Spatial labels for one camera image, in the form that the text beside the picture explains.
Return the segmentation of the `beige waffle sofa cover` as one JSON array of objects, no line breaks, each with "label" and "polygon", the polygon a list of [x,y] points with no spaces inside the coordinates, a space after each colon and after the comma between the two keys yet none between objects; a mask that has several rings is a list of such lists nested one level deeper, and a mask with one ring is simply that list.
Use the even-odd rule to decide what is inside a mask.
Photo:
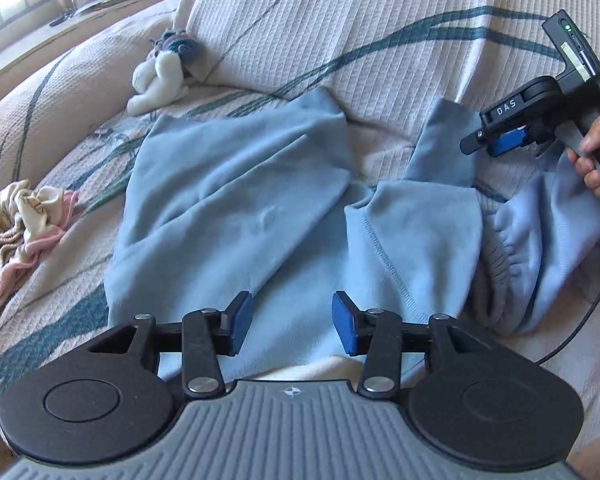
[{"label": "beige waffle sofa cover", "polygon": [[600,0],[166,0],[0,101],[0,197],[73,219],[0,301],[0,400],[139,313],[256,312],[227,378],[349,377],[345,290],[412,322],[467,314],[540,356],[600,292],[600,200],[558,146],[458,148],[479,110],[562,63]]}]

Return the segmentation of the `light blue sweatshirt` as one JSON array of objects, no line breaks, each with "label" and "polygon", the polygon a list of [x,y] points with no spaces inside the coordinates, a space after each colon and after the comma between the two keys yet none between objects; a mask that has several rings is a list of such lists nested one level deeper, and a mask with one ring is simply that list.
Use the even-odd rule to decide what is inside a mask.
[{"label": "light blue sweatshirt", "polygon": [[404,176],[367,184],[323,89],[245,117],[161,117],[104,277],[110,323],[176,322],[246,290],[254,317],[230,379],[340,353],[338,290],[410,322],[465,312],[502,335],[532,330],[600,240],[600,199],[556,148],[512,196],[489,193],[459,147],[476,122],[437,102]]}]

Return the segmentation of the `white blue plush bunny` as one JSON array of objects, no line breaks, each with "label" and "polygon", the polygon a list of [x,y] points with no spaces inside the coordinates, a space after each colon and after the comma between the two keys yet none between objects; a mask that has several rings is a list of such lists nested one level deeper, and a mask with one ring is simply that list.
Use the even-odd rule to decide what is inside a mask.
[{"label": "white blue plush bunny", "polygon": [[159,39],[151,39],[152,49],[132,73],[134,96],[126,112],[140,116],[171,105],[186,96],[188,66],[201,54],[201,45],[185,29],[167,29]]}]

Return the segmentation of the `cream floral pink garment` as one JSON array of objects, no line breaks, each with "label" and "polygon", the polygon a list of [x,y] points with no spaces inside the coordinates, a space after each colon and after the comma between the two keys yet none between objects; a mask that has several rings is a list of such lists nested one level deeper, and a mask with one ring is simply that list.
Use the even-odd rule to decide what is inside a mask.
[{"label": "cream floral pink garment", "polygon": [[78,201],[76,191],[28,180],[0,191],[0,310],[64,237]]}]

